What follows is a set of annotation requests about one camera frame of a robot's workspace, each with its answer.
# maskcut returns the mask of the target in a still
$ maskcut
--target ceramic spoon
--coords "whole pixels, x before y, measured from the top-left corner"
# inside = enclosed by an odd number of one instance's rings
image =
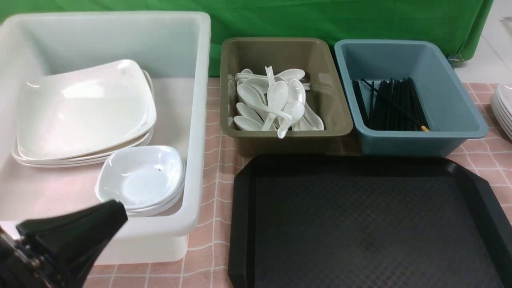
[[[272,66],[270,67],[265,67],[265,72],[267,72],[267,78],[269,77],[269,70],[272,69]],[[288,82],[290,80],[293,80],[293,79],[296,79],[296,80],[300,80],[302,78],[304,78],[304,76],[306,76],[306,72],[302,69],[288,69],[288,70],[285,70],[277,75],[274,75],[274,72],[272,70],[272,77],[280,77],[282,78],[284,81]],[[240,73],[237,73],[235,75],[235,78],[265,78],[264,75],[256,75],[256,74],[252,74],[252,73],[246,73],[245,72],[245,69],[240,72]]]
[[[269,86],[274,85],[274,83],[275,83],[275,79],[274,79],[274,70],[272,69],[272,66],[270,66],[270,67],[265,67],[265,71],[267,72],[267,81],[268,81],[268,85],[269,85]]]
[[[288,83],[288,101],[306,103],[306,90],[299,80],[293,79]]]
[[[252,88],[251,86],[241,84],[237,86],[237,92],[238,96],[242,98],[242,100],[247,104],[249,107],[253,108],[254,110],[262,110],[267,113],[272,113],[277,116],[283,117],[285,119],[291,120],[291,116],[289,114],[284,113],[283,111],[277,111],[275,109],[271,109],[268,106],[264,105],[263,102],[260,99],[260,96]]]
[[[261,131],[262,128],[258,122],[244,116],[235,116],[234,123],[243,131]]]
[[[268,91],[268,81],[261,78],[249,78],[244,81],[245,85],[253,87],[256,91],[265,95]]]
[[[304,104],[299,101],[292,101],[286,104],[284,112],[291,115],[291,121],[285,120],[285,122],[279,126],[278,137],[283,139],[288,132],[288,129],[293,124],[299,122],[304,116]]]
[[[308,103],[306,102],[306,90],[304,89],[302,83],[295,79],[291,80],[290,83],[288,83],[288,89],[288,101],[300,101],[302,104],[304,104],[304,118],[306,121],[318,130],[323,130],[324,122],[318,115],[315,114],[315,112],[313,112],[311,107],[309,107]]]
[[[304,119],[312,125],[313,127],[317,128],[318,130],[324,130],[324,122],[322,119],[313,112],[311,107],[309,107],[308,103],[305,103],[305,111],[304,111]]]
[[[237,111],[238,111],[238,114],[240,114],[240,116],[244,116],[245,118],[252,119],[252,120],[258,122],[261,126],[263,126],[263,124],[264,124],[263,120],[261,119],[261,117],[256,113],[256,111],[253,108],[245,105],[244,103],[238,102],[237,103]]]
[[[281,77],[286,82],[288,82],[288,81],[292,81],[294,79],[300,80],[300,79],[304,78],[304,76],[306,76],[306,72],[304,72],[304,70],[302,70],[302,69],[288,69],[288,70],[285,70],[285,71],[279,73],[276,76]]]
[[[257,93],[258,93],[258,96],[260,97],[261,99],[261,102],[263,102],[263,104],[267,105],[268,106],[268,103],[267,103],[267,97],[265,97],[265,93],[261,92],[260,90],[258,90],[255,86],[251,85],[251,84],[246,84],[247,86],[250,86],[251,88],[253,88]]]
[[[301,118],[301,120],[298,122],[298,127],[296,131],[318,131],[316,127],[313,127],[309,125],[309,123],[304,119],[304,117]]]
[[[272,85],[267,94],[268,107],[277,111],[281,111],[288,100],[288,85],[284,81],[278,81]],[[276,115],[274,113],[268,113],[265,124],[263,125],[262,131],[267,131],[272,126]]]

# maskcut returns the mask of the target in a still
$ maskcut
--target green cloth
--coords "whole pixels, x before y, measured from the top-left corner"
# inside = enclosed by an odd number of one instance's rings
[[[475,53],[492,0],[0,0],[0,20],[29,12],[187,10],[211,17],[210,76],[237,36],[425,40],[445,55]]]

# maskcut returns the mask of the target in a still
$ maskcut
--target plastic bin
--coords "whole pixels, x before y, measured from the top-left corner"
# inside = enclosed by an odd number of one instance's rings
[[[446,157],[467,139],[487,134],[487,123],[434,44],[406,40],[342,40],[334,46],[334,53],[365,155]],[[431,131],[375,131],[366,127],[352,80],[364,78],[378,85],[382,80],[407,77],[416,85]],[[361,82],[360,87],[369,111],[370,89]]]
[[[300,68],[310,77],[311,91],[306,102],[322,118],[324,131],[290,131],[279,139],[271,131],[240,131],[228,124],[236,116],[236,93],[228,93],[228,76],[245,68],[265,75],[265,66],[274,74]],[[221,118],[224,134],[232,137],[242,156],[260,154],[325,153],[333,141],[352,131],[353,123],[345,94],[328,45],[315,38],[232,38],[222,44],[221,56]]]
[[[20,85],[43,75],[120,59],[145,69],[155,88],[151,145],[175,147],[187,162],[182,199],[155,217],[130,218],[97,263],[177,261],[199,218],[202,195],[210,18],[202,12],[94,12],[17,15],[0,27],[0,224],[14,233],[27,218],[99,203],[101,164],[31,168],[11,156]]]

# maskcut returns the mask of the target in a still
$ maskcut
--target stack of plates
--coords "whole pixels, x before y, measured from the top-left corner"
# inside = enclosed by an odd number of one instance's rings
[[[512,139],[512,84],[500,84],[490,99],[499,124]]]
[[[134,61],[46,76],[20,90],[12,156],[32,167],[100,163],[147,145],[155,122],[151,79]]]

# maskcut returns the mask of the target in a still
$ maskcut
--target textured tray surface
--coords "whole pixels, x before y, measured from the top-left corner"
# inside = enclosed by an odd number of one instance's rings
[[[453,178],[316,172],[251,181],[256,287],[503,287]]]

